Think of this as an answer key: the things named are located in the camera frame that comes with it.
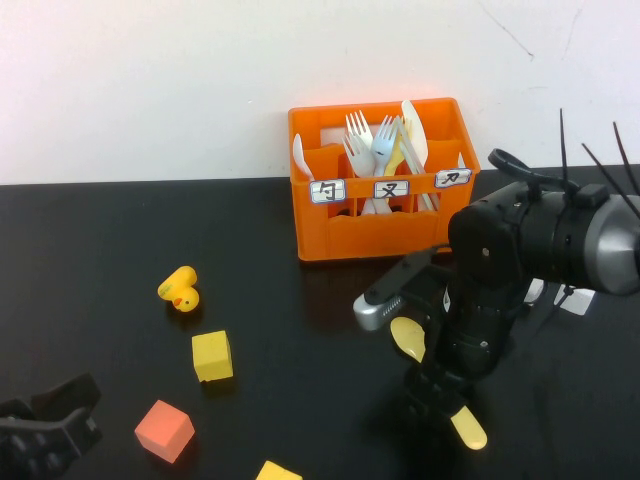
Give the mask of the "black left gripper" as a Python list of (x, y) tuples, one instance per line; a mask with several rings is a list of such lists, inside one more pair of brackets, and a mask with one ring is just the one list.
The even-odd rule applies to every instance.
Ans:
[(52, 479), (102, 439), (91, 411), (101, 391), (90, 373), (1, 404), (1, 478)]

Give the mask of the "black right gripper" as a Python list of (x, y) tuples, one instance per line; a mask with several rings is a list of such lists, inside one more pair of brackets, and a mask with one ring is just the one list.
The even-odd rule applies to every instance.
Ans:
[(504, 352), (520, 313), (520, 283), (490, 287), (471, 279), (424, 283), (427, 313), (424, 369), (407, 371), (409, 418), (432, 432), (452, 430), (454, 408), (467, 405), (475, 382)]

